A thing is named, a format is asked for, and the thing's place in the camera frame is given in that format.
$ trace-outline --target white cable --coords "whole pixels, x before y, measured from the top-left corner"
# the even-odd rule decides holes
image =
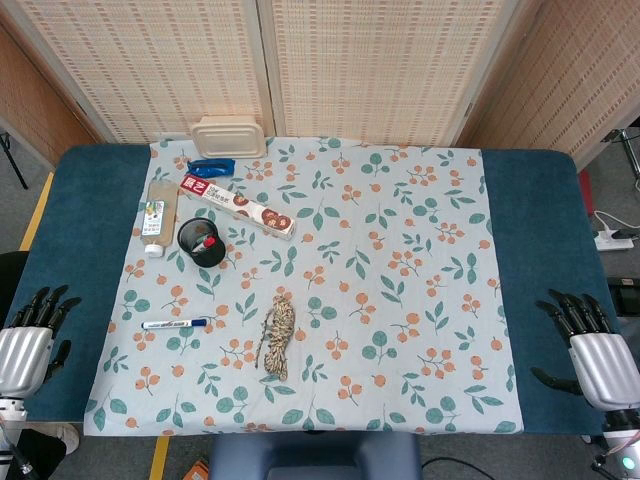
[[[606,215],[607,217],[609,217],[610,219],[618,222],[621,225],[624,225],[625,227],[631,228],[631,229],[637,229],[640,228],[640,225],[631,225],[630,223],[627,222],[623,222],[622,220],[620,220],[617,217],[614,217],[613,215],[611,215],[610,213],[607,212],[603,212],[602,210],[594,210],[593,211],[593,216],[596,217],[598,220],[600,220],[600,223],[602,223],[602,225],[604,225],[604,229],[605,230],[611,230],[609,228],[609,226],[604,222],[604,220],[602,220],[602,217],[600,217],[600,215]]]

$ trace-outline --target black robotic finger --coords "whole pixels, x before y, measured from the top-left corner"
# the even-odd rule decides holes
[[[49,380],[54,373],[56,373],[58,370],[64,367],[64,362],[67,360],[67,357],[69,357],[70,352],[71,352],[71,341],[70,340],[63,341],[60,344],[60,347],[58,347],[58,353],[56,354],[56,357],[47,367],[47,373],[44,376],[44,382]]]
[[[577,380],[568,380],[557,378],[549,375],[547,372],[538,367],[531,367],[531,373],[540,380],[543,385],[554,390],[572,393],[573,395],[582,395],[582,389]]]
[[[600,325],[596,322],[596,319],[591,315],[591,309],[587,302],[582,300],[581,298],[576,297],[575,295],[567,294],[569,300],[573,302],[573,304],[578,308],[578,312],[580,312],[580,316],[584,320],[584,323],[587,325],[590,333],[600,333]]]
[[[558,301],[564,311],[565,317],[575,329],[576,334],[589,333],[589,329],[585,325],[584,320],[582,320],[580,313],[578,313],[578,309],[566,295],[552,288],[549,289],[549,294]]]
[[[64,295],[68,288],[69,285],[62,285],[61,287],[58,287],[53,292],[51,292],[51,295],[49,295],[43,307],[40,309],[40,313],[38,313],[38,318],[35,321],[36,327],[47,326],[47,323],[49,323],[49,318],[55,310],[58,300],[60,300],[60,297]]]
[[[78,305],[81,301],[82,299],[80,297],[69,298],[62,302],[53,315],[51,315],[49,323],[47,324],[47,327],[53,330],[51,338],[56,338],[56,334],[58,333],[58,330],[60,330],[62,322],[67,316],[67,313],[69,313],[69,310]]]
[[[555,305],[552,305],[551,303],[547,303],[547,302],[542,302],[542,301],[536,302],[536,306],[544,310],[547,313],[547,315],[551,317],[551,319],[553,320],[553,323],[558,329],[558,332],[560,333],[560,336],[562,337],[565,344],[567,345],[567,348],[571,347],[569,338],[575,335],[576,332],[573,326],[567,321],[567,318],[564,316],[562,311]]]
[[[31,299],[31,303],[27,305],[22,320],[20,321],[20,325],[17,325],[18,327],[31,327],[35,324],[36,316],[40,310],[40,304],[47,293],[49,293],[49,287],[42,287],[36,292]]]
[[[18,310],[13,317],[13,322],[11,322],[10,328],[19,327],[22,324],[22,317],[24,317],[24,311],[27,309],[26,306],[22,307]]]
[[[611,326],[609,325],[609,317],[604,312],[598,301],[593,298],[591,295],[587,295],[586,293],[582,294],[582,296],[587,300],[589,305],[591,306],[591,311],[593,312],[593,318],[600,325],[600,331],[603,333],[613,333],[611,330]]]

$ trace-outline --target red lid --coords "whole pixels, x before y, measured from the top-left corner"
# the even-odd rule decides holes
[[[213,235],[207,237],[204,239],[204,242],[202,242],[202,244],[204,245],[204,248],[211,248],[212,246],[214,246],[216,243],[216,237],[214,237]]]

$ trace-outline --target plastic bottle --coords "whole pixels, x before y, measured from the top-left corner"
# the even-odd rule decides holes
[[[178,185],[169,180],[149,183],[140,234],[144,252],[149,257],[162,257],[164,247],[171,245],[177,203]]]

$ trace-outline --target red and white box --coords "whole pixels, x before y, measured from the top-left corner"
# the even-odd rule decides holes
[[[285,240],[290,240],[295,230],[295,222],[291,217],[282,215],[259,203],[253,202],[229,190],[220,188],[199,177],[185,175],[180,187],[203,200],[213,203],[217,210],[230,213],[235,218],[258,225],[266,232]]]

